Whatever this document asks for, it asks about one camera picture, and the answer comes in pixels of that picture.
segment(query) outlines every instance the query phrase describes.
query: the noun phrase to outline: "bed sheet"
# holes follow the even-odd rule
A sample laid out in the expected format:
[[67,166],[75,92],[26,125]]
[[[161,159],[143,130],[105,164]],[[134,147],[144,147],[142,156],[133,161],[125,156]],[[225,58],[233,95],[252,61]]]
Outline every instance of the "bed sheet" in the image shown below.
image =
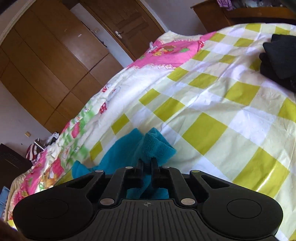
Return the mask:
[[[177,150],[166,165],[182,173],[199,169],[274,198],[284,211],[276,237],[296,239],[295,96],[259,73],[262,44],[273,33],[296,35],[296,26],[236,25],[217,31],[175,69],[124,69],[42,154],[43,176],[71,178],[75,160],[97,165],[132,129],[155,127]],[[42,183],[33,191],[47,187]]]

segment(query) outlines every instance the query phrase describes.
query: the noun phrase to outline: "teal cloth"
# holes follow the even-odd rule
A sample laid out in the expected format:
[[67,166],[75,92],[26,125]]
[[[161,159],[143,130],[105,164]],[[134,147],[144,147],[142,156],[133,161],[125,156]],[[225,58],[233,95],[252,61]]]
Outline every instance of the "teal cloth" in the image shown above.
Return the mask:
[[[95,170],[104,170],[106,174],[113,174],[118,168],[136,166],[140,158],[143,162],[149,163],[151,158],[155,157],[158,165],[161,166],[175,153],[176,150],[156,128],[152,128],[145,135],[135,128],[115,142],[98,166],[86,168],[79,161],[76,161],[72,167],[72,176],[78,178]],[[153,189],[151,176],[146,175],[143,187],[129,189],[127,198],[167,199],[168,191],[163,188]]]

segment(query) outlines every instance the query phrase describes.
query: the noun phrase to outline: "wooden dresser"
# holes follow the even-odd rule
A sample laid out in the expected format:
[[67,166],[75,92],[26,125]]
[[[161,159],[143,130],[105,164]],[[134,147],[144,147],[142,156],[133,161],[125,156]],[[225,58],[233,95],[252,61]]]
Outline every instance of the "wooden dresser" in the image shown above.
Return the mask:
[[61,132],[122,68],[58,0],[37,0],[0,47],[0,80],[50,132]]

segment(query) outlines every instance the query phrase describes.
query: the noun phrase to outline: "silver screw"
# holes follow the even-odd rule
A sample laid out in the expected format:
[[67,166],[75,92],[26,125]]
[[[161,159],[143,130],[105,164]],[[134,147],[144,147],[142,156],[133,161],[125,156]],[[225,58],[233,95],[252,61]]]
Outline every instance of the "silver screw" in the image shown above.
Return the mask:
[[186,206],[190,206],[190,205],[193,205],[195,201],[192,198],[184,198],[181,200],[181,203]]
[[100,203],[102,205],[108,206],[108,205],[112,205],[114,203],[114,200],[112,198],[104,198],[100,201]]

